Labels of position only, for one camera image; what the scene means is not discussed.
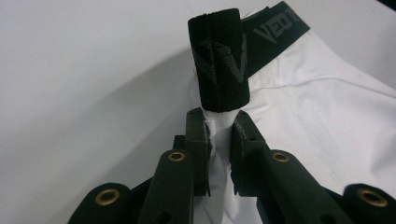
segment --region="black strap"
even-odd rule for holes
[[[248,77],[308,30],[284,2],[243,20],[236,8],[189,20],[203,109],[225,112],[246,105]]]
[[[309,27],[285,3],[242,20],[247,38],[247,76],[251,77],[305,34]]]

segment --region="metal grommet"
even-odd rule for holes
[[[181,152],[172,152],[168,156],[169,161],[183,161],[184,159],[186,159],[186,155]]]
[[[386,207],[388,205],[388,201],[384,197],[370,189],[358,189],[358,196],[375,207]]]
[[[105,194],[113,194],[110,198],[103,198]],[[95,202],[99,205],[109,205],[114,203],[120,197],[120,192],[117,189],[104,189],[96,195]]]
[[[280,152],[274,152],[273,159],[276,161],[282,161],[282,162],[289,161],[289,157],[283,153],[280,153]]]

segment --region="white fabric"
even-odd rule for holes
[[[337,193],[365,183],[396,197],[396,90],[343,61],[312,31],[252,76],[249,87],[242,109],[271,149],[294,154]],[[233,196],[232,185],[228,177],[223,214],[207,207],[208,214],[222,223],[261,223],[255,200]]]
[[[210,130],[212,144],[209,161],[209,187],[211,197],[199,197],[194,200],[194,223],[221,223],[226,191],[230,182],[230,142],[233,121],[239,109],[230,112],[216,113],[204,111],[205,123]]]

